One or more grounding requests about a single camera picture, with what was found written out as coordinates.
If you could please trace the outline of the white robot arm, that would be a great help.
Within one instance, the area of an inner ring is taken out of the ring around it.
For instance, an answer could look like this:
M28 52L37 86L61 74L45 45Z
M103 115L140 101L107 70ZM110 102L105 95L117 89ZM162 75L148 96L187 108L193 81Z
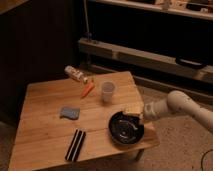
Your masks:
M144 106L134 104L123 110L127 116L138 117L142 124L166 117L189 115L213 134L213 111L210 111L182 91L171 91L164 99Z

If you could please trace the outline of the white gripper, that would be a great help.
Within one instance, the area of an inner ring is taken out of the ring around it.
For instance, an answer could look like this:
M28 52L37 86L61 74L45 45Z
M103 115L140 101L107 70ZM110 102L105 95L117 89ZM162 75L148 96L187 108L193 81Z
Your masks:
M143 113L142 113L142 107L140 105L127 106L124 109L123 113L128 116L138 117L140 124L144 123L144 118L149 121L154 121L159 119L159 116L155 112L153 102L148 103L144 106Z

